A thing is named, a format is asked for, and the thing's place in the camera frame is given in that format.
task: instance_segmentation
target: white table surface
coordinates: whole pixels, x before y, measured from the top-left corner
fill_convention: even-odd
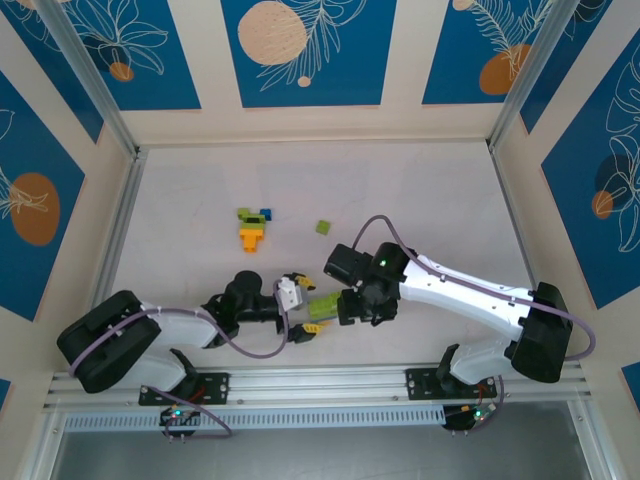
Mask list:
[[[265,240],[246,254],[236,209],[271,208]],[[283,273],[304,272],[324,295],[343,286],[322,273],[336,243],[351,244],[370,216],[389,215],[408,246],[450,268],[529,286],[524,262],[484,142],[318,142],[154,149],[150,152],[114,291],[163,306],[196,306],[241,270],[268,293]],[[330,221],[328,236],[315,232]],[[360,249],[391,240],[372,225]],[[445,348],[486,338],[477,322],[401,302],[376,328],[335,322],[312,342],[256,361],[229,347],[185,348],[198,366],[351,365],[438,361]],[[273,323],[243,324],[237,342],[273,350]]]

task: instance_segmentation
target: peach circle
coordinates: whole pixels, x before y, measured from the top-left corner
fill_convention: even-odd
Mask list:
[[[244,14],[238,38],[247,56],[260,65],[290,62],[307,46],[307,30],[298,14],[273,1],[256,3]]]
[[[474,0],[452,0],[451,4],[456,10],[462,11],[471,8],[471,5],[473,5],[473,1]]]
[[[302,88],[306,88],[311,85],[311,79],[309,77],[300,77],[298,79],[298,86]]]

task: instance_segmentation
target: black mounting bracket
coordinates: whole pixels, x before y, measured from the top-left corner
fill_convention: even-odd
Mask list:
[[[198,405],[226,405],[229,393],[228,373],[198,373],[193,389],[192,403]],[[141,407],[162,407],[175,402],[156,394],[147,387],[140,388],[138,405]]]
[[[455,391],[445,391],[436,376],[437,368],[410,368],[405,370],[407,394],[409,400],[477,400],[480,387],[483,385],[484,398],[496,398],[498,392],[492,378],[481,381],[478,385],[460,386]]]

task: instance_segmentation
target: green lego brick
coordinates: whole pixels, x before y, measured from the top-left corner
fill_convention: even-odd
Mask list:
[[[245,223],[267,223],[266,217],[257,213],[250,213],[244,217],[242,221]]]
[[[311,320],[325,320],[338,316],[338,299],[340,292],[322,298],[315,298],[309,302],[309,315]]]
[[[264,230],[264,223],[248,223],[242,222],[240,225],[240,230],[243,228],[248,228],[250,230]]]
[[[251,215],[251,211],[248,208],[238,209],[238,220],[244,221],[244,219],[247,218],[249,215]]]
[[[331,228],[331,222],[327,222],[326,220],[320,220],[318,225],[316,225],[316,232],[320,235],[328,235],[329,229]]]

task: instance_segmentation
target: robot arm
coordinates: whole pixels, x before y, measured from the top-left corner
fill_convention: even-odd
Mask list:
[[[284,312],[303,301],[300,285],[287,276],[278,282],[279,302],[261,289],[260,276],[243,271],[224,293],[196,310],[155,307],[121,291],[62,332],[58,348],[88,393],[153,385],[189,398],[201,378],[186,356],[171,347],[216,348],[238,334],[239,322],[273,321],[282,333]]]
[[[338,301],[340,323],[353,324],[359,318],[376,326],[395,318],[398,300],[430,303],[480,321],[499,334],[489,341],[449,347],[443,357],[445,375],[475,385],[484,378],[515,369],[540,382],[559,380],[571,322],[515,301],[496,299],[449,278],[506,293],[514,300],[531,300],[566,311],[558,289],[544,283],[536,292],[496,285],[434,265],[422,255],[416,259],[441,275],[425,271],[394,243],[383,243],[373,257],[337,245],[324,271],[351,287],[342,292]]]

